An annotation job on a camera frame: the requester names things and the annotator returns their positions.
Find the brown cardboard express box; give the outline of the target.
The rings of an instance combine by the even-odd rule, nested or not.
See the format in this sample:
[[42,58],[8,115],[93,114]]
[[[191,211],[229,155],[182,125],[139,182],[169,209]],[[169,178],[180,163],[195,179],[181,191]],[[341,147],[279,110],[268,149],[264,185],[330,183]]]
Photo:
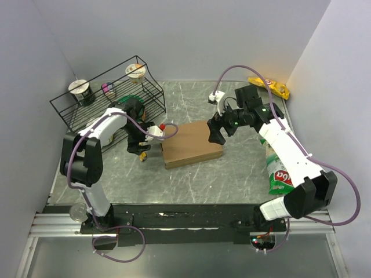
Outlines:
[[209,128],[205,120],[179,126],[178,132],[162,141],[162,155],[166,169],[220,158],[223,147],[210,143]]

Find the yellow utility knife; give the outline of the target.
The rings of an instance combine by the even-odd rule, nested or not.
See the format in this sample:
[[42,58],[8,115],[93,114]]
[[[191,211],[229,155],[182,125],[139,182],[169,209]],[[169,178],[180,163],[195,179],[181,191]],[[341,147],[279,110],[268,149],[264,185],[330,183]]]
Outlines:
[[147,160],[147,154],[145,152],[142,152],[141,155],[139,156],[140,161],[146,161]]

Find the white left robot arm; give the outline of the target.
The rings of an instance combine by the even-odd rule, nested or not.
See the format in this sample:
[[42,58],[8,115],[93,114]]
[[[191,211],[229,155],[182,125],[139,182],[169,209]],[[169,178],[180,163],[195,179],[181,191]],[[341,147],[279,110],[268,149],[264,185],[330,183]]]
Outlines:
[[128,136],[127,151],[141,161],[146,160],[150,150],[147,139],[154,136],[154,122],[145,121],[145,106],[137,97],[112,103],[101,117],[85,129],[67,133],[63,138],[60,173],[67,179],[71,189],[77,189],[87,205],[86,216],[103,233],[114,228],[112,204],[100,184],[103,173],[102,147],[110,144],[118,130]]

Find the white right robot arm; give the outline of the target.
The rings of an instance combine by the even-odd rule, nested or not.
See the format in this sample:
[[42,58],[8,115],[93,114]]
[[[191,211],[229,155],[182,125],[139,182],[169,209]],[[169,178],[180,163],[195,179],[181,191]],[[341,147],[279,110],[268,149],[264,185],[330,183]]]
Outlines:
[[233,109],[226,103],[225,93],[216,91],[209,95],[208,102],[217,107],[207,122],[209,142],[225,144],[221,129],[233,136],[239,127],[254,128],[278,155],[294,187],[287,195],[259,205],[253,217],[254,226],[266,231],[277,218],[300,219],[329,205],[337,184],[336,175],[325,172],[303,153],[277,105],[263,104],[251,85],[236,89],[235,96],[238,107]]

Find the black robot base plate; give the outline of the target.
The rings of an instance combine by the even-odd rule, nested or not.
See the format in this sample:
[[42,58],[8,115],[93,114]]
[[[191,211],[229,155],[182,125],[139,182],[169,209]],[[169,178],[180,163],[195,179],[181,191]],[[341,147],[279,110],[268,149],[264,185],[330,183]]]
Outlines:
[[282,218],[265,221],[255,204],[116,204],[110,231],[99,231],[91,217],[79,232],[97,239],[96,246],[146,244],[250,244],[251,233],[284,232]]

